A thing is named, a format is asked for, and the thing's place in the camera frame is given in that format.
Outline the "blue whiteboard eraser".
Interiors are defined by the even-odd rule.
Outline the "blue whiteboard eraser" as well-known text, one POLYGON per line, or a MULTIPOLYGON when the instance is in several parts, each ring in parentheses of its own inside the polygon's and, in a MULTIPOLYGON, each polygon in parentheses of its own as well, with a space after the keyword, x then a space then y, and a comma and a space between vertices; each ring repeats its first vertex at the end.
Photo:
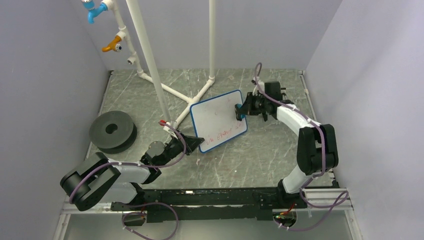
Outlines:
POLYGON ((234 106, 235 116, 237 121, 242 121, 247 114, 247 107, 243 104, 236 104, 234 106))

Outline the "blue framed whiteboard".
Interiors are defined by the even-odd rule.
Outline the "blue framed whiteboard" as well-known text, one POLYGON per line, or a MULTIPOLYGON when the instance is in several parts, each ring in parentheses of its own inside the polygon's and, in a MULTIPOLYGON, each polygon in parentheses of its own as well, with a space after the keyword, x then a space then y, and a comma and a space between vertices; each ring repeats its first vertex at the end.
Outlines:
POLYGON ((235 107, 242 103, 242 92, 236 89, 190 106, 195 135, 204 139, 199 146, 201 153, 207 153, 247 132, 247 120, 236 119, 235 107))

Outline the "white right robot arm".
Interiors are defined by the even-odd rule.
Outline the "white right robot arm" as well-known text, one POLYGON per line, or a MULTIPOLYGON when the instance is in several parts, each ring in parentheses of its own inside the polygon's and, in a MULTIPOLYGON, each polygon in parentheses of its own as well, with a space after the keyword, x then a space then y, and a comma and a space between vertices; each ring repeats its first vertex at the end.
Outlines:
POLYGON ((234 106, 236 119, 259 116, 267 121, 269 116, 285 124, 298 137, 296 166, 281 180, 282 190, 275 194, 276 203, 287 208, 295 201, 295 193, 313 178, 322 176, 339 163, 335 129, 304 115, 283 92, 277 81, 262 82, 248 92, 242 104, 234 106))

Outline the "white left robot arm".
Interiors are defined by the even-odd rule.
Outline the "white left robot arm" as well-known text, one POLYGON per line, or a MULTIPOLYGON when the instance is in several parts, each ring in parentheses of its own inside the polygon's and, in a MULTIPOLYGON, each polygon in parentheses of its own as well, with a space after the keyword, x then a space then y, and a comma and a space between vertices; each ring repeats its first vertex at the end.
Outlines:
POLYGON ((204 141, 202 137, 178 133, 167 143, 152 142, 137 162, 117 161, 97 152, 68 172, 60 186, 79 211, 107 202, 122 202, 137 210, 144 203, 141 185, 154 182, 164 166, 176 164, 204 141))

